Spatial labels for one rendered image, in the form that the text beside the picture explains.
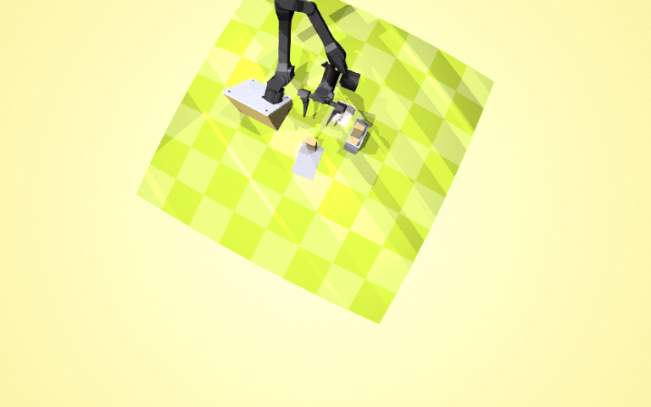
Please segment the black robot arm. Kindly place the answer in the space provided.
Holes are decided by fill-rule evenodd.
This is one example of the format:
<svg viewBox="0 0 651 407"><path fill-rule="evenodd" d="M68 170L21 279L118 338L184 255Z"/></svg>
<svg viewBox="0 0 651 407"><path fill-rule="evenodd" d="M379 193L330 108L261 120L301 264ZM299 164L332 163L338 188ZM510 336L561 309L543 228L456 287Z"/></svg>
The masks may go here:
<svg viewBox="0 0 651 407"><path fill-rule="evenodd" d="M282 102L284 94L284 86L295 76L294 68L290 62L291 52L291 28L292 17L294 12L307 14L309 21L314 26L321 42L324 45L326 56L329 60L320 66L325 67L325 72L321 78L323 81L328 81L336 85L338 77L342 73L339 81L340 86L355 92L360 80L360 74L348 70L346 64L346 52L340 46L340 43L332 36L330 29L326 22L323 20L320 11L317 9L316 3L307 0L274 0L275 13L279 21L278 27L278 62L275 69L275 74L266 81L266 89L264 98L267 102L277 104ZM335 70L337 68L337 70ZM335 93L331 92L332 88L323 87L319 83L314 92L313 101L325 104L326 101L332 102Z"/></svg>

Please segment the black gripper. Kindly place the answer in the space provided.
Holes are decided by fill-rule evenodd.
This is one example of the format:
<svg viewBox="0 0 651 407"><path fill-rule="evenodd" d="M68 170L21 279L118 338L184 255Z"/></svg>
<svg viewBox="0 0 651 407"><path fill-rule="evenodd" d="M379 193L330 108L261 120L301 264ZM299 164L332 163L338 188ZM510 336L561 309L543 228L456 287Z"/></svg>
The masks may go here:
<svg viewBox="0 0 651 407"><path fill-rule="evenodd" d="M325 88L328 88L330 86L332 88L331 92L335 91L335 86L336 85L334 85L334 84L332 84L332 83L330 83L328 81L323 81L323 80L321 80L320 83L323 84L323 87L325 87ZM309 98L313 99L314 94L311 94L311 91L309 91L307 89L299 89L297 96L299 96L300 97L299 99L301 99L302 102L303 102L303 117L305 118L305 116L307 114L308 106L309 106L309 100L310 100ZM326 123L326 126L336 116L336 114L340 114L341 112L344 113L346 108L347 108L347 105L345 103L341 103L341 102L338 102L338 101L337 101L337 103L334 102L334 101L332 101L332 102L326 101L325 104L328 104L328 105L335 108L335 109L333 109L333 111L331 113L331 116L330 116L330 118L328 119L328 121Z"/></svg>

